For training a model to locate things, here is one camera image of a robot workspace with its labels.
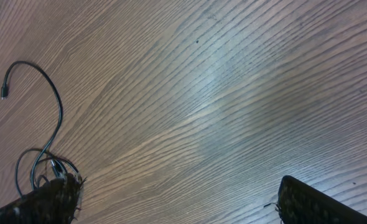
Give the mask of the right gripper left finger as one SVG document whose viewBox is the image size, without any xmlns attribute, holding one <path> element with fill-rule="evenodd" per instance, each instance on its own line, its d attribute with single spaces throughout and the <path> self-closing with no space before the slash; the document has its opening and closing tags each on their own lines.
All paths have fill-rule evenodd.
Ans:
<svg viewBox="0 0 367 224">
<path fill-rule="evenodd" d="M 71 223 L 81 210 L 85 180 L 71 173 L 0 208 L 0 224 Z"/>
</svg>

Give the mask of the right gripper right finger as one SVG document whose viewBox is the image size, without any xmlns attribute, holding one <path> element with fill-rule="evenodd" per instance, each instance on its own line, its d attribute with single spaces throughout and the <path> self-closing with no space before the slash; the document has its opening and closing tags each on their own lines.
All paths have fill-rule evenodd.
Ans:
<svg viewBox="0 0 367 224">
<path fill-rule="evenodd" d="M 367 216 L 300 180 L 281 179 L 276 211 L 285 224 L 367 224 Z"/>
</svg>

